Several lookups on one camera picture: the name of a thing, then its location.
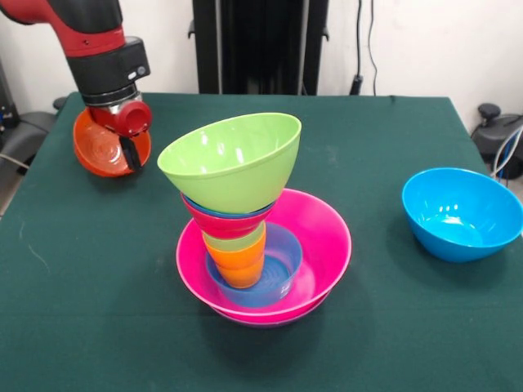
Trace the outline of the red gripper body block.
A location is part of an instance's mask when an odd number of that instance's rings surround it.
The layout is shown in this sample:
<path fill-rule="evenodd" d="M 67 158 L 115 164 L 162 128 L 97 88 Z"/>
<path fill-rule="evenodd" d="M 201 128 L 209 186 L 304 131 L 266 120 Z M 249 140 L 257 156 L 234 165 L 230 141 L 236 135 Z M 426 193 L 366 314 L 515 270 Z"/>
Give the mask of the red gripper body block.
<path fill-rule="evenodd" d="M 121 137 L 131 138 L 150 129 L 152 113 L 142 100 L 127 100 L 120 105 L 87 107 L 92 120 Z"/>

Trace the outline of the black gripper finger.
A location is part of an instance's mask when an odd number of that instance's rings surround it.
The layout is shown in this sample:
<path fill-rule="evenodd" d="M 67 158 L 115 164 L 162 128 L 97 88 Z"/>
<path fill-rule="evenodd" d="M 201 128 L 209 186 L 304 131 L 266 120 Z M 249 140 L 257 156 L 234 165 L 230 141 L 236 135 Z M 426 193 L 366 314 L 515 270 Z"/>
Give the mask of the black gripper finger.
<path fill-rule="evenodd" d="M 124 136 L 120 136 L 118 140 L 128 168 L 132 172 L 140 171 L 142 168 L 142 163 L 134 141 L 131 138 L 127 138 Z"/>

